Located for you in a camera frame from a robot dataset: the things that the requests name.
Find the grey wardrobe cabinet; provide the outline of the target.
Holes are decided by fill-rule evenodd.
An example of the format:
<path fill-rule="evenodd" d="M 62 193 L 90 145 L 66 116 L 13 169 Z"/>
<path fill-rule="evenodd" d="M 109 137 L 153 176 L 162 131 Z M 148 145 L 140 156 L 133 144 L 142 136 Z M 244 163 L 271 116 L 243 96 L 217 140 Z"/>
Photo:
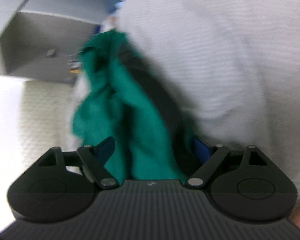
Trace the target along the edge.
<path fill-rule="evenodd" d="M 109 0 L 0 0 L 0 75 L 71 83 L 70 63 Z"/>

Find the cream quilted headboard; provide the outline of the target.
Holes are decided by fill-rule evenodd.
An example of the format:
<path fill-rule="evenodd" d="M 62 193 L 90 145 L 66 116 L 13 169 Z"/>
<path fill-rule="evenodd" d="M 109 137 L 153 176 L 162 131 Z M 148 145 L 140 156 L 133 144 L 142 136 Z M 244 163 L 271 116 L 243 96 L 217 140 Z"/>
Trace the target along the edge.
<path fill-rule="evenodd" d="M 64 151 L 69 149 L 71 94 L 70 85 L 36 80 L 24 82 L 19 128 L 26 168 L 54 146 Z"/>

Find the green hoodie sweatshirt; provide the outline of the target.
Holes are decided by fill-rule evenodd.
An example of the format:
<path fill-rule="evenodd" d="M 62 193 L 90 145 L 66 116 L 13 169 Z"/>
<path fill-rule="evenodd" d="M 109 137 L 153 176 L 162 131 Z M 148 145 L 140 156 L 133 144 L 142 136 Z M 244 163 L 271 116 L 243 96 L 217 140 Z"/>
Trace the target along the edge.
<path fill-rule="evenodd" d="M 72 132 L 85 145 L 114 138 L 105 167 L 120 183 L 185 180 L 201 167 L 190 148 L 191 123 L 124 33 L 97 34 L 80 59 L 90 92 L 74 113 Z"/>

